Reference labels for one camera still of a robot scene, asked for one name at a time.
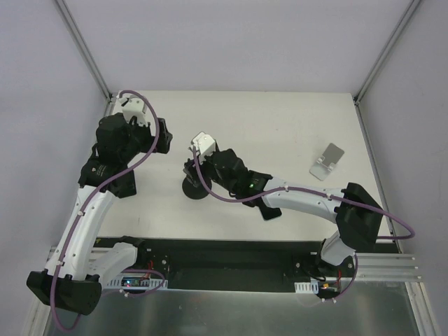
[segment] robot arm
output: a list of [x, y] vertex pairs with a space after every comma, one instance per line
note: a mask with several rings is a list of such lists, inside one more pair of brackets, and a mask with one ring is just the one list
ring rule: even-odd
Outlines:
[[[285, 188], [285, 190], [243, 202], [248, 207], [258, 207], [265, 220], [281, 216], [281, 208], [284, 208], [319, 216], [336, 224], [338, 231], [329, 239], [324, 240], [321, 251], [317, 255], [317, 263], [323, 261], [331, 265], [340, 265], [355, 251], [368, 252], [373, 249], [382, 215], [335, 199], [287, 190], [289, 187], [307, 188], [380, 208], [360, 185], [349, 183], [345, 188], [313, 188], [248, 170], [232, 149], [220, 151], [215, 140], [203, 132], [192, 140], [190, 149], [193, 147], [197, 151], [200, 171], [206, 184], [209, 187], [212, 181], [219, 184], [229, 191], [231, 197], [242, 200], [267, 190]], [[187, 175], [183, 182], [185, 195], [194, 200], [206, 197], [208, 191], [202, 187], [194, 160], [188, 160], [184, 164], [184, 172]]]
[[[96, 307], [102, 288], [124, 269], [134, 266], [147, 267], [146, 249], [142, 239], [122, 237], [104, 256], [89, 262], [90, 252], [97, 238], [103, 219], [114, 200], [137, 193], [134, 172], [131, 171], [104, 186], [89, 202], [84, 213], [81, 205], [102, 182], [127, 168], [139, 153], [147, 153], [154, 142], [149, 123], [146, 122], [146, 105], [131, 96], [120, 100], [122, 113], [102, 118], [96, 131], [97, 142], [92, 155], [81, 169], [80, 188], [70, 220], [55, 253], [42, 272], [31, 272], [27, 286], [42, 301], [50, 304], [50, 285], [58, 258], [71, 225], [81, 214], [61, 264], [55, 293], [56, 307], [88, 315]], [[172, 135], [165, 120], [158, 119], [160, 135], [155, 151], [168, 153]]]

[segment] white table surface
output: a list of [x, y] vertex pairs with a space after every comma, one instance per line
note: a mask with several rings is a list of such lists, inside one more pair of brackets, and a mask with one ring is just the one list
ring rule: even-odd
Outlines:
[[[188, 199], [181, 189], [183, 163], [192, 157], [187, 147], [201, 131], [213, 136], [220, 149], [232, 148], [249, 169], [309, 186], [336, 188], [356, 182], [380, 203], [350, 94], [140, 93], [157, 116], [166, 119], [174, 135], [171, 150], [168, 155], [150, 156], [136, 169], [137, 195], [115, 201], [100, 237], [321, 241], [336, 231], [334, 224], [298, 211], [284, 209], [282, 217], [265, 222], [257, 208], [212, 196]], [[330, 142], [345, 154], [322, 182], [309, 168]], [[215, 183], [213, 190], [228, 196]], [[379, 232], [389, 235], [385, 219]]]

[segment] purple cable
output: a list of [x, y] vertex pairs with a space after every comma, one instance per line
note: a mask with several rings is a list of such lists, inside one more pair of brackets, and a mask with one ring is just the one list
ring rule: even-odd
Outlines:
[[356, 253], [355, 253], [355, 255], [353, 256], [353, 258], [355, 259], [355, 270], [354, 270], [353, 276], [352, 276], [352, 278], [351, 278], [349, 284], [347, 285], [347, 287], [344, 288], [344, 289], [342, 290], [342, 292], [341, 292], [337, 297], [335, 297], [335, 299], [339, 299], [341, 296], [343, 296], [343, 294], [345, 294], [345, 293], [347, 292], [347, 290], [348, 290], [348, 289], [354, 284], [354, 282], [355, 282], [356, 275], [358, 274], [358, 256], [356, 255]]
[[[85, 202], [83, 203], [83, 205], [80, 208], [80, 211], [84, 213], [85, 209], [88, 207], [90, 201], [92, 200], [92, 198], [105, 186], [107, 186], [110, 182], [118, 179], [119, 177], [129, 173], [130, 171], [134, 170], [135, 168], [137, 168], [139, 165], [141, 165], [148, 157], [149, 155], [151, 155], [151, 153], [154, 151], [155, 147], [157, 146], [157, 142], [159, 140], [159, 135], [160, 135], [160, 126], [159, 126], [159, 122], [157, 119], [157, 115], [155, 114], [154, 108], [151, 106], [151, 104], [149, 103], [149, 101], [147, 100], [147, 98], [145, 98], [144, 96], [142, 96], [141, 94], [139, 94], [138, 92], [135, 92], [133, 90], [123, 90], [122, 92], [120, 92], [119, 94], [119, 98], [121, 98], [123, 95], [125, 94], [131, 94], [131, 95], [135, 95], [138, 98], [140, 98], [149, 108], [151, 114], [153, 115], [154, 121], [155, 121], [155, 135], [154, 135], [154, 141], [153, 144], [151, 145], [151, 147], [149, 148], [147, 154], [145, 154], [139, 161], [137, 161], [136, 163], [134, 163], [131, 167], [126, 168], [125, 170], [123, 170], [122, 172], [112, 176], [111, 178], [108, 178], [107, 180], [105, 180], [105, 182], [101, 183], [100, 185], [98, 185], [89, 195], [89, 197], [87, 197], [87, 199], [85, 200]], [[75, 220], [73, 221], [73, 224], [70, 227], [70, 231], [67, 235], [67, 238], [65, 239], [64, 245], [62, 247], [61, 250], [61, 254], [59, 255], [58, 261], [60, 263], [62, 263], [62, 261], [64, 260], [64, 256], [65, 253], [67, 252], [67, 249], [69, 247], [70, 244], [70, 240], [75, 232], [76, 226], [79, 223], [79, 220], [81, 219], [80, 215], [77, 215]], [[76, 317], [75, 322], [73, 323], [73, 325], [70, 328], [66, 328], [62, 325], [61, 321], [59, 320], [59, 316], [57, 315], [56, 312], [56, 304], [55, 304], [55, 292], [56, 292], [56, 281], [57, 278], [59, 276], [61, 270], [61, 265], [57, 265], [55, 268], [55, 273], [53, 274], [53, 279], [51, 281], [51, 289], [50, 289], [50, 308], [51, 308], [51, 314], [53, 317], [53, 320], [55, 320], [55, 324], [56, 326], [64, 332], [68, 332], [73, 330], [76, 325], [79, 322], [79, 319], [81, 317], [81, 315], [79, 314]]]
[[[193, 151], [193, 160], [195, 162], [195, 167], [196, 167], [196, 172], [197, 175], [199, 177], [199, 180], [201, 181], [202, 186], [204, 187], [204, 189], [213, 197], [217, 198], [220, 201], [223, 202], [228, 202], [228, 203], [242, 203], [242, 202], [249, 202], [249, 201], [253, 201], [256, 200], [259, 197], [268, 195], [268, 194], [272, 194], [272, 193], [276, 193], [279, 191], [285, 191], [284, 187], [278, 187], [278, 188], [274, 188], [271, 190], [266, 190], [261, 192], [260, 194], [257, 194], [255, 196], [251, 196], [251, 197], [247, 197], [247, 198], [243, 198], [243, 199], [232, 199], [232, 198], [224, 198], [216, 193], [214, 193], [213, 191], [211, 191], [211, 189], [208, 187], [208, 185], [205, 183], [204, 177], [202, 175], [201, 172], [201, 168], [200, 168], [200, 163], [199, 160], [197, 159], [196, 156], [196, 147], [192, 147], [192, 151]], [[309, 193], [309, 194], [313, 194], [313, 195], [318, 195], [318, 196], [322, 196], [324, 198], [327, 198], [328, 195], [325, 194], [324, 192], [320, 192], [320, 191], [316, 191], [316, 190], [312, 190], [312, 189], [308, 189], [308, 188], [300, 188], [300, 187], [289, 187], [288, 186], [288, 190], [293, 190], [293, 191], [300, 191], [303, 193]], [[334, 196], [334, 195], [329, 195], [329, 199], [331, 200], [337, 200], [343, 203], [347, 203], [350, 205], [354, 205], [355, 207], [360, 207], [360, 208], [364, 208], [373, 212], [377, 212], [378, 214], [381, 214], [383, 216], [389, 217], [390, 219], [394, 220], [395, 222], [397, 222], [398, 224], [400, 224], [401, 226], [403, 226], [404, 228], [406, 228], [406, 230], [409, 231], [409, 234], [407, 236], [378, 236], [378, 239], [388, 239], [388, 240], [396, 240], [396, 239], [411, 239], [415, 236], [415, 231], [414, 229], [407, 224], [405, 221], [399, 219], [399, 217], [393, 215], [392, 213], [389, 213], [383, 209], [379, 209], [379, 208], [375, 208], [374, 206], [371, 205], [367, 205], [364, 203], [360, 203], [360, 202], [355, 202], [355, 201], [351, 201], [350, 199], [346, 199], [343, 197], [338, 197], [338, 196]]]

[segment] purple wire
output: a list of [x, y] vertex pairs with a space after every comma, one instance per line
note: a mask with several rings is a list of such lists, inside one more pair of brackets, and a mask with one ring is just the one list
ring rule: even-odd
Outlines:
[[[131, 167], [126, 168], [125, 170], [123, 170], [122, 172], [112, 176], [111, 178], [108, 178], [107, 180], [105, 180], [105, 182], [101, 183], [100, 185], [98, 185], [91, 193], [90, 195], [87, 197], [87, 199], [85, 200], [85, 202], [83, 203], [83, 205], [80, 208], [81, 212], [84, 212], [85, 209], [88, 207], [90, 201], [92, 200], [92, 198], [105, 186], [107, 186], [110, 182], [118, 179], [119, 177], [129, 173], [130, 171], [134, 170], [135, 168], [137, 168], [139, 165], [141, 165], [148, 157], [149, 155], [151, 155], [151, 153], [154, 151], [155, 147], [157, 146], [157, 142], [159, 139], [159, 135], [160, 135], [160, 126], [159, 126], [159, 122], [157, 119], [157, 115], [155, 114], [154, 108], [151, 106], [151, 104], [149, 103], [149, 101], [147, 100], [147, 98], [145, 98], [144, 96], [142, 96], [141, 94], [139, 94], [138, 92], [135, 92], [133, 90], [123, 90], [122, 92], [120, 92], [119, 94], [119, 98], [121, 98], [123, 95], [125, 94], [131, 94], [131, 95], [135, 95], [138, 98], [140, 98], [149, 108], [151, 114], [153, 115], [154, 121], [155, 121], [155, 135], [154, 135], [154, 141], [153, 144], [151, 145], [151, 147], [149, 148], [147, 154], [145, 154], [139, 161], [137, 161], [136, 163], [134, 163]], [[69, 247], [70, 244], [70, 240], [73, 237], [73, 234], [75, 232], [76, 226], [79, 223], [79, 220], [81, 219], [80, 215], [77, 215], [75, 217], [75, 220], [73, 221], [73, 224], [70, 227], [70, 231], [67, 235], [67, 238], [65, 239], [64, 245], [62, 247], [61, 250], [61, 254], [59, 255], [58, 261], [60, 261], [62, 263], [62, 261], [64, 260], [64, 256], [65, 253], [67, 252], [67, 249]], [[79, 314], [76, 317], [75, 322], [73, 323], [73, 325], [70, 328], [66, 328], [62, 325], [61, 321], [59, 320], [59, 316], [57, 315], [56, 312], [56, 304], [55, 304], [55, 292], [56, 292], [56, 281], [57, 278], [59, 276], [61, 270], [61, 265], [57, 265], [55, 268], [55, 273], [53, 274], [53, 279], [51, 281], [51, 289], [50, 289], [50, 308], [51, 308], [51, 314], [53, 317], [53, 320], [55, 321], [56, 326], [63, 332], [68, 332], [73, 330], [76, 325], [79, 322], [79, 319], [81, 317], [81, 315]]]
[[343, 296], [343, 294], [345, 294], [345, 293], [348, 291], [348, 289], [349, 289], [349, 288], [354, 284], [354, 282], [355, 282], [356, 275], [358, 275], [358, 256], [356, 255], [356, 253], [355, 253], [355, 255], [353, 256], [353, 258], [355, 259], [355, 270], [354, 270], [353, 276], [352, 276], [352, 278], [351, 278], [349, 284], [347, 285], [347, 287], [344, 288], [344, 289], [342, 290], [342, 292], [341, 292], [337, 297], [335, 297], [335, 299], [339, 299], [341, 296]]
[[[243, 199], [232, 199], [232, 198], [224, 198], [216, 193], [214, 193], [213, 191], [211, 191], [211, 189], [208, 187], [208, 185], [205, 183], [204, 177], [202, 175], [201, 172], [201, 168], [200, 168], [200, 163], [199, 160], [197, 159], [196, 156], [196, 147], [192, 147], [192, 151], [193, 151], [193, 160], [195, 162], [195, 167], [196, 167], [196, 172], [197, 172], [197, 176], [199, 177], [199, 180], [201, 181], [202, 186], [204, 187], [204, 189], [213, 197], [217, 198], [220, 201], [223, 202], [228, 202], [228, 203], [242, 203], [242, 202], [249, 202], [249, 201], [253, 201], [256, 200], [259, 197], [268, 195], [268, 194], [272, 194], [272, 193], [277, 193], [279, 191], [285, 191], [284, 187], [278, 187], [278, 188], [273, 188], [271, 190], [266, 190], [261, 192], [260, 194], [257, 194], [255, 196], [251, 196], [251, 197], [247, 197], [247, 198], [243, 198]], [[293, 191], [300, 191], [303, 193], [309, 193], [309, 194], [313, 194], [313, 195], [317, 195], [317, 196], [322, 196], [324, 198], [327, 198], [328, 195], [325, 194], [324, 192], [320, 192], [320, 191], [316, 191], [316, 190], [312, 190], [312, 189], [308, 189], [308, 188], [301, 188], [301, 187], [290, 187], [288, 186], [288, 190], [293, 190]], [[404, 228], [406, 228], [406, 230], [409, 231], [409, 234], [406, 236], [378, 236], [378, 239], [388, 239], [388, 240], [396, 240], [396, 239], [411, 239], [415, 236], [415, 231], [414, 229], [407, 224], [405, 221], [399, 219], [399, 217], [393, 215], [392, 213], [389, 213], [383, 209], [379, 209], [376, 208], [374, 206], [371, 205], [367, 205], [364, 203], [360, 203], [360, 202], [355, 202], [355, 201], [351, 201], [350, 199], [347, 198], [343, 198], [343, 197], [338, 197], [338, 196], [334, 196], [334, 195], [329, 195], [329, 198], [332, 200], [337, 200], [343, 203], [347, 203], [350, 205], [354, 205], [355, 207], [360, 207], [360, 208], [364, 208], [373, 212], [377, 212], [378, 214], [381, 214], [383, 216], [389, 217], [390, 219], [394, 220], [395, 222], [397, 222], [398, 224], [400, 224], [401, 226], [403, 226]]]

